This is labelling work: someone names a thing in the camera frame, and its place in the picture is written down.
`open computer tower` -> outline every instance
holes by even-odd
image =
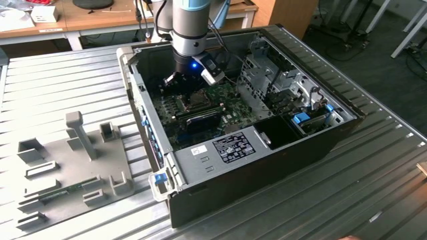
[[[172,227],[231,204],[322,160],[364,113],[263,28],[207,40],[227,78],[175,69],[168,42],[135,46],[128,61],[133,114]]]

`label sticker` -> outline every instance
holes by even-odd
[[[193,156],[196,156],[197,154],[201,154],[204,152],[207,152],[208,149],[207,149],[207,146],[201,145],[201,146],[197,146],[195,148],[191,149],[191,153]]]
[[[243,132],[213,141],[213,146],[227,164],[256,153]]]
[[[61,28],[51,28],[51,29],[39,30],[40,33],[60,32],[60,31],[63,31]]]

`blue tab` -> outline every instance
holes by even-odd
[[[331,104],[327,104],[326,105],[326,110],[328,110],[328,112],[332,112],[334,111],[334,106]]]
[[[179,0],[179,7],[187,11],[199,11],[209,6],[209,0]]]
[[[153,177],[155,177],[155,182],[153,183],[156,185],[164,183],[168,180],[168,176],[167,176],[165,173],[157,174]]]
[[[295,116],[294,116],[294,121],[296,122],[296,124],[300,124],[302,122],[310,120],[310,116],[307,115],[307,113],[302,112],[302,113],[298,113]]]

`blue latch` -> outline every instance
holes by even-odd
[[[153,177],[155,177],[155,182],[153,183],[156,185],[164,183],[168,180],[168,176],[167,176],[165,173],[156,174]]]
[[[327,104],[326,105],[326,110],[328,110],[328,112],[332,112],[334,111],[334,106],[331,104]]]
[[[296,122],[296,124],[300,124],[302,122],[310,120],[310,116],[307,115],[306,112],[298,113],[294,116],[294,121]]]

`white sticker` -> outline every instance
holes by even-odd
[[[208,149],[207,149],[207,146],[204,146],[204,145],[197,146],[197,147],[191,149],[191,152],[192,152],[193,156],[196,156],[197,154],[201,154],[201,153],[204,153],[207,151],[208,151]]]
[[[61,32],[61,31],[64,31],[61,28],[51,28],[51,29],[39,30],[40,33]]]

